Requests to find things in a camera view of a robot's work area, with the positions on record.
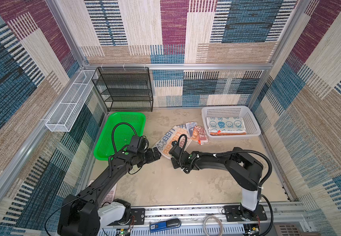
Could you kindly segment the green plastic laundry basket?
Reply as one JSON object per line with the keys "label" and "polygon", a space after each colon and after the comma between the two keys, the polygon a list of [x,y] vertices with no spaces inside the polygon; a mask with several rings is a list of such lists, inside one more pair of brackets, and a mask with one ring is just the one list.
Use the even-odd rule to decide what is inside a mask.
{"label": "green plastic laundry basket", "polygon": [[130,144],[132,136],[142,136],[146,116],[138,112],[115,112],[111,114],[101,132],[94,156],[97,160],[108,161],[123,146]]}

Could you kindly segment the orange bunny pattern towel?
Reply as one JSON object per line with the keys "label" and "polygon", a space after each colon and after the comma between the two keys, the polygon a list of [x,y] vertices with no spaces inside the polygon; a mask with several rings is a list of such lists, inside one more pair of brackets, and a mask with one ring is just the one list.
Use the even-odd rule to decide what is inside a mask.
{"label": "orange bunny pattern towel", "polygon": [[218,132],[211,132],[210,135],[211,136],[233,136],[233,135],[246,135],[247,133],[246,132],[221,132],[221,131],[218,131]]}

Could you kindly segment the blue patterned towel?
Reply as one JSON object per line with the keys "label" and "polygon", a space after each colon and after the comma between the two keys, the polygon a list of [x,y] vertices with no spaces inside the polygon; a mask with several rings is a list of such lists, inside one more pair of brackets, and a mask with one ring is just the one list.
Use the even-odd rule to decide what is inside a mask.
{"label": "blue patterned towel", "polygon": [[243,118],[241,117],[207,117],[207,128],[211,132],[246,132]]}

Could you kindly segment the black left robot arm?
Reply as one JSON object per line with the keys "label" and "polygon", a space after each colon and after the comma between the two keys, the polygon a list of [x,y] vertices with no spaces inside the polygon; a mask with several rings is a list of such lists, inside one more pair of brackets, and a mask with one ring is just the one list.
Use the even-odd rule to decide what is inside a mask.
{"label": "black left robot arm", "polygon": [[57,233],[60,236],[96,236],[100,230],[114,222],[127,223],[131,218],[131,204],[118,199],[102,206],[103,200],[116,183],[133,166],[159,160],[157,147],[149,148],[144,137],[133,136],[130,144],[117,151],[108,168],[87,188],[77,195],[68,195],[60,208]]}

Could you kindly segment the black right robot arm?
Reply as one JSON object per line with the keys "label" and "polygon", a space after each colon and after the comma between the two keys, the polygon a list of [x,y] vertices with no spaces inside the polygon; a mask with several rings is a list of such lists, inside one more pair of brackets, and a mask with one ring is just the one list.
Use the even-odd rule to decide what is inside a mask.
{"label": "black right robot arm", "polygon": [[169,154],[173,167],[181,168],[185,174],[204,169],[229,172],[242,188],[242,200],[237,210],[239,217],[246,221],[255,220],[263,184],[269,179],[273,170],[267,156],[240,147],[222,153],[201,151],[188,153],[177,141],[172,142]]}

